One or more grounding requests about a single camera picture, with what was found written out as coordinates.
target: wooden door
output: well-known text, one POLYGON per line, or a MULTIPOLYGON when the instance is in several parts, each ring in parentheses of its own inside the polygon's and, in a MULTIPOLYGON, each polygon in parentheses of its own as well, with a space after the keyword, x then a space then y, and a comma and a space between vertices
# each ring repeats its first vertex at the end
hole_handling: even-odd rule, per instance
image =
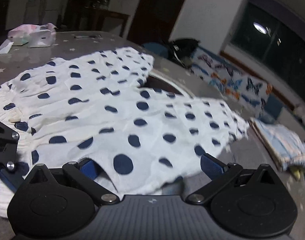
POLYGON ((167 41, 174 27, 184 0, 140 0, 128 40, 145 42, 167 41))

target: white logo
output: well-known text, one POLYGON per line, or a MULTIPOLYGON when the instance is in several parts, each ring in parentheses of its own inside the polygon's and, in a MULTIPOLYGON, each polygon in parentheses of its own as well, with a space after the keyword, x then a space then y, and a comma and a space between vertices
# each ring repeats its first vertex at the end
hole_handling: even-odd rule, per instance
POLYGON ((152 198, 152 199, 148 200, 148 202, 151 203, 151 204, 153 204, 154 202, 157 202, 157 200, 154 199, 154 198, 152 198))

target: metal screw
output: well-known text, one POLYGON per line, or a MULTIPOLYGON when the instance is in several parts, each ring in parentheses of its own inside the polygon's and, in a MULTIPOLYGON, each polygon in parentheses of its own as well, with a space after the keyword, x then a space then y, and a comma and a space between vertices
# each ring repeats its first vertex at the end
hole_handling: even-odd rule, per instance
POLYGON ((203 195, 200 194, 192 194, 189 196, 189 200, 195 203, 199 203, 201 201, 203 201, 205 198, 203 195))
POLYGON ((113 202, 117 199, 117 196, 114 194, 104 194, 101 196, 101 199, 105 202, 113 202))
POLYGON ((19 134, 17 132, 13 132, 12 133, 12 138, 14 138, 15 140, 18 140, 19 139, 19 134))
POLYGON ((13 162, 7 162, 7 169, 9 171, 12 171, 14 169, 14 163, 13 162))

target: gray ribbed panel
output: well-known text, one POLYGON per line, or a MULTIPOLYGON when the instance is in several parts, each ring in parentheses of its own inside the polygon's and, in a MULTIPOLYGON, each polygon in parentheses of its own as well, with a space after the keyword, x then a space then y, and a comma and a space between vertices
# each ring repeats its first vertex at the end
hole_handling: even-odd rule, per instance
MULTIPOLYGON (((180 196, 126 196, 100 208, 94 220, 61 240, 242 240, 213 222, 206 209, 180 196)), ((275 238, 290 240, 288 236, 275 238)))

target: folded cloth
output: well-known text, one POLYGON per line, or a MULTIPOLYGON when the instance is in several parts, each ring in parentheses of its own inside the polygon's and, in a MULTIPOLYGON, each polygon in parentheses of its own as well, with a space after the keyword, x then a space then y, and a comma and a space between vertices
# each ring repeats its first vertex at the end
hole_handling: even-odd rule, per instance
MULTIPOLYGON (((246 136, 248 123, 222 100, 137 88, 152 65, 152 56, 122 48, 55 59, 1 85, 0 120, 20 134, 23 176, 36 163, 91 158, 108 176, 95 181, 119 197, 154 194, 201 172, 205 152, 216 157, 246 136)), ((0 181, 1 216, 11 197, 0 181)))
POLYGON ((283 125, 264 124, 254 118, 250 124, 281 170, 285 171, 290 166, 305 168, 305 143, 295 132, 283 125))

